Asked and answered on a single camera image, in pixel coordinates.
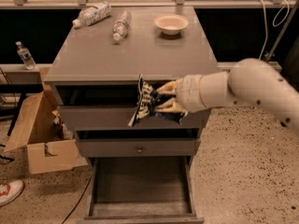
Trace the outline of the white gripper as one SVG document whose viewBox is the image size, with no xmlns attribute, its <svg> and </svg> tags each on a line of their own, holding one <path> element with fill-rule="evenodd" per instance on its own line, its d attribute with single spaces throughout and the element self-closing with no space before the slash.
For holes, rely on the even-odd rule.
<svg viewBox="0 0 299 224">
<path fill-rule="evenodd" d="M 157 105 L 154 110 L 164 113 L 186 113 L 205 110 L 206 107 L 201 98 L 200 81 L 202 75 L 187 75 L 179 81 L 172 80 L 157 89 L 160 95 L 176 95 L 161 105 Z"/>
</svg>

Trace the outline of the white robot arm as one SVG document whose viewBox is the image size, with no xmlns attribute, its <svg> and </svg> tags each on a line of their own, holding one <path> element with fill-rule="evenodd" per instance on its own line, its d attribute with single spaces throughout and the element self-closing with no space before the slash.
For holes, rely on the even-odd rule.
<svg viewBox="0 0 299 224">
<path fill-rule="evenodd" d="M 161 112 L 195 113 L 214 107 L 257 106 L 299 133 L 299 93 L 268 63 L 244 59 L 228 72 L 187 75 L 158 89 L 173 97 L 155 107 Z"/>
</svg>

